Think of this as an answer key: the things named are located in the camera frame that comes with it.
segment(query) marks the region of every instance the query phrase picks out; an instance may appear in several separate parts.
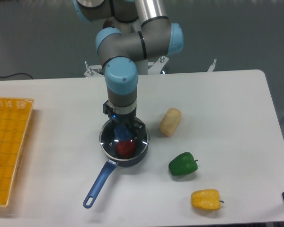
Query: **blue object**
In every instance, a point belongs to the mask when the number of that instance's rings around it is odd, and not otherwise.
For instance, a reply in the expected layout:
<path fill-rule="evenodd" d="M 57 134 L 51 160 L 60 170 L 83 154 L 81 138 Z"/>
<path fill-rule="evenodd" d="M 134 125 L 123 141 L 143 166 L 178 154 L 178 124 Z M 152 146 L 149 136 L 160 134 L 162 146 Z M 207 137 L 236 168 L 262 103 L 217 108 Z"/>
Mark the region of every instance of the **blue object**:
<path fill-rule="evenodd" d="M 119 29 L 114 28 L 114 27 L 107 27 L 107 28 L 104 28 L 104 29 L 102 29 L 102 30 L 98 33 L 98 35 L 96 36 L 96 50 L 97 50 L 97 53 L 98 53 L 98 48 L 99 48 L 100 44 L 102 43 L 102 41 L 103 41 L 106 37 L 108 37 L 109 35 L 112 35 L 112 34 L 115 34 L 115 33 L 122 34 Z"/>
<path fill-rule="evenodd" d="M 137 88 L 137 67 L 128 58 L 113 58 L 106 65 L 104 78 L 111 91 L 118 95 L 127 95 Z"/>
<path fill-rule="evenodd" d="M 77 0 L 72 0 L 72 2 L 74 3 L 74 6 L 75 6 L 75 9 L 76 9 L 76 12 L 79 16 L 79 18 L 84 21 L 84 22 L 90 22 L 89 20 L 87 20 L 87 18 L 83 15 L 83 13 L 81 12 L 79 6 L 78 6 L 78 3 L 77 3 Z"/>
<path fill-rule="evenodd" d="M 171 24 L 171 35 L 169 42 L 169 50 L 167 55 L 178 53 L 183 49 L 184 46 L 184 37 L 183 32 L 179 24 Z"/>
<path fill-rule="evenodd" d="M 119 140 L 119 141 L 126 141 L 126 140 L 129 140 L 130 138 L 133 137 L 133 135 L 127 129 L 125 124 L 120 124 L 120 125 L 116 126 L 114 133 L 115 133 L 116 140 Z"/>
<path fill-rule="evenodd" d="M 94 182 L 93 186 L 91 187 L 89 193 L 87 194 L 83 202 L 83 206 L 85 208 L 92 207 L 105 181 L 107 180 L 109 175 L 114 171 L 114 169 L 116 169 L 116 167 L 117 167 L 117 164 L 113 164 L 109 161 L 105 162 L 103 168 L 101 169 L 101 172 L 99 173 L 96 181 Z"/>

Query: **yellow bell pepper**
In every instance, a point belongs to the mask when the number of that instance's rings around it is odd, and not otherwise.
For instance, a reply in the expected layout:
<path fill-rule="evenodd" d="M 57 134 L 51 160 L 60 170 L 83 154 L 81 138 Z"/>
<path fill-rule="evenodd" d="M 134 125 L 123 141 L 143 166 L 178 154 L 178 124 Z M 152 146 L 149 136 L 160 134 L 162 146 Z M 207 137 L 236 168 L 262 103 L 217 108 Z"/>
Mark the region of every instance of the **yellow bell pepper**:
<path fill-rule="evenodd" d="M 191 205 L 202 210 L 219 210 L 220 195 L 216 189 L 205 189 L 191 194 Z"/>

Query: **gray floor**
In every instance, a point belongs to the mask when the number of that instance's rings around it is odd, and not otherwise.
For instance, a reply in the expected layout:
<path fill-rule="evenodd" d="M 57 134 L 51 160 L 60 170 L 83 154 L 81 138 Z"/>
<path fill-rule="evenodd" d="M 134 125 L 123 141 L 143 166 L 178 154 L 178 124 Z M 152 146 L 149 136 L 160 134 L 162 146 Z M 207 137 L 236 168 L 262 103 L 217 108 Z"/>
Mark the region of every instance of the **gray floor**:
<path fill-rule="evenodd" d="M 284 0 L 166 0 L 185 48 L 168 73 L 260 69 L 278 116 L 284 110 Z M 0 75 L 82 77 L 84 60 L 99 64 L 95 37 L 103 21 L 84 23 L 72 0 L 0 2 Z M 24 76 L 13 79 L 25 79 Z"/>

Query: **red apple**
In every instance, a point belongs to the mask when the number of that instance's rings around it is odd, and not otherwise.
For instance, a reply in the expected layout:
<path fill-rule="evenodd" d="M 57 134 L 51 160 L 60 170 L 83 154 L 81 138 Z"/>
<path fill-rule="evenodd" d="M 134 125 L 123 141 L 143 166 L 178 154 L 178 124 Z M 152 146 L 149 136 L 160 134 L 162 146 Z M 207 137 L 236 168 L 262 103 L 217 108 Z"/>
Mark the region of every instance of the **red apple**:
<path fill-rule="evenodd" d="M 136 142 L 132 139 L 119 141 L 115 145 L 116 154 L 122 159 L 129 159 L 134 156 L 136 151 Z"/>

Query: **black cable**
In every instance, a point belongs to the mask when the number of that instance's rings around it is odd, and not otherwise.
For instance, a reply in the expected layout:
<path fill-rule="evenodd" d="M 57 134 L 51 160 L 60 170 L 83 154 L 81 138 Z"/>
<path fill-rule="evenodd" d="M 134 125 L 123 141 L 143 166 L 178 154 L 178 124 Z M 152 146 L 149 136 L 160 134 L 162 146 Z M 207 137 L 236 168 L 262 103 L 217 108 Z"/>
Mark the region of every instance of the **black cable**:
<path fill-rule="evenodd" d="M 31 79 L 34 79 L 31 75 L 29 75 L 28 73 L 25 73 L 25 72 L 15 73 L 15 74 L 11 74 L 11 75 L 9 75 L 9 76 L 0 76 L 0 78 L 8 78 L 8 77 L 16 76 L 16 75 L 27 75 L 27 76 L 29 76 Z"/>

